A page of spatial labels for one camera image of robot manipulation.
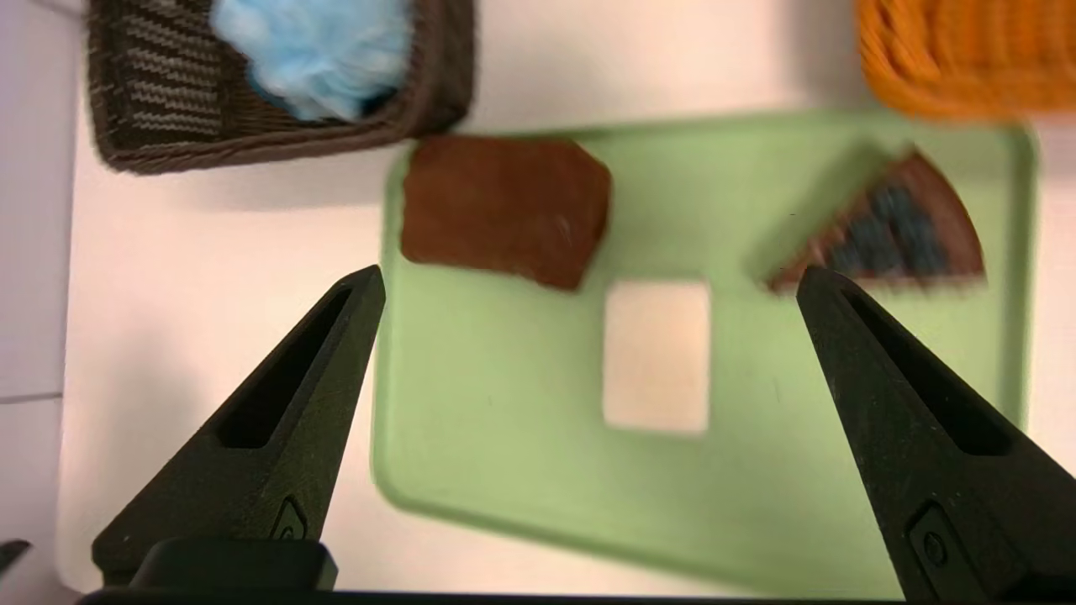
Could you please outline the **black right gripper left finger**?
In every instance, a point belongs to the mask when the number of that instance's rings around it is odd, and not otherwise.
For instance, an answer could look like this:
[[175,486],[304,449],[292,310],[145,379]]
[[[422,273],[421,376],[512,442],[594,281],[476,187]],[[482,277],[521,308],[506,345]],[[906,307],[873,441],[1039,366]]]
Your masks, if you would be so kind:
[[168,540],[320,541],[387,289],[339,279],[93,541],[108,588]]

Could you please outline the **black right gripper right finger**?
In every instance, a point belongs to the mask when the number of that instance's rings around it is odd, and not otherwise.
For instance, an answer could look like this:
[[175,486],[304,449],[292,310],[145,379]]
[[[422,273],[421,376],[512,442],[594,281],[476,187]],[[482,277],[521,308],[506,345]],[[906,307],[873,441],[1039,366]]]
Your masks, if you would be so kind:
[[1073,602],[1073,476],[843,275],[796,300],[905,597]]

